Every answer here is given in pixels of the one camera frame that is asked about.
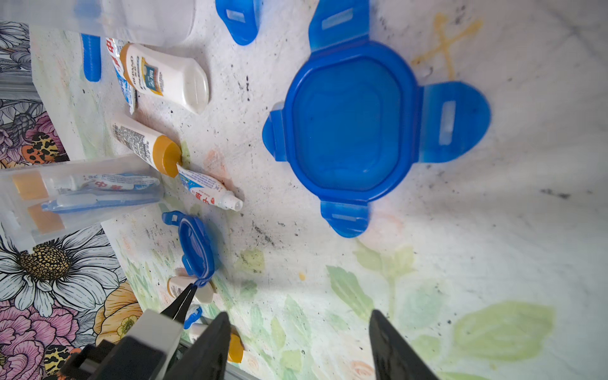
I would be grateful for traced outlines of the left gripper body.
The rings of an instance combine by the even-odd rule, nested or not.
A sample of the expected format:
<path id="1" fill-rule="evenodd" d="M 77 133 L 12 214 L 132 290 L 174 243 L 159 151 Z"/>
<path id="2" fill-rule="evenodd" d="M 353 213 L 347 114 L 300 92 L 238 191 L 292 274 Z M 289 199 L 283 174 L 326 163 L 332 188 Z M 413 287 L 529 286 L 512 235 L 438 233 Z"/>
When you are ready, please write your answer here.
<path id="1" fill-rule="evenodd" d="M 53 379 L 161 379 L 177 351 L 197 286 L 158 313 L 146 310 L 117 343 L 103 340 L 69 357 Z"/>

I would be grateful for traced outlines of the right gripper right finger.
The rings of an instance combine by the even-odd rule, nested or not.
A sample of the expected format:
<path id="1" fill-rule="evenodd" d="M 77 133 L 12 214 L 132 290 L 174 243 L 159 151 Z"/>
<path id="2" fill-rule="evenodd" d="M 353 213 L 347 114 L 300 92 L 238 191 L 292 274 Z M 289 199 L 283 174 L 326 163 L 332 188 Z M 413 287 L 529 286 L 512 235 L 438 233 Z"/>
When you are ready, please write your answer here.
<path id="1" fill-rule="evenodd" d="M 439 380 L 380 310 L 371 313 L 369 336 L 377 379 Z"/>

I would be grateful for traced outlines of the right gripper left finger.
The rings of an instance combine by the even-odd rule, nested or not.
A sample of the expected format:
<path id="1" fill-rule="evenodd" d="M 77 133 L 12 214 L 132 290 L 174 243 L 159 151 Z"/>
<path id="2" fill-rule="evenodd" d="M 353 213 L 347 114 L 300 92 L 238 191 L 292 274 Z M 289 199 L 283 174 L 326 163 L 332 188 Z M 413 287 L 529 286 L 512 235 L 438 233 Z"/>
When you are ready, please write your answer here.
<path id="1" fill-rule="evenodd" d="M 223 380 L 231 343 L 229 315 L 221 312 L 166 372 L 164 379 Z"/>

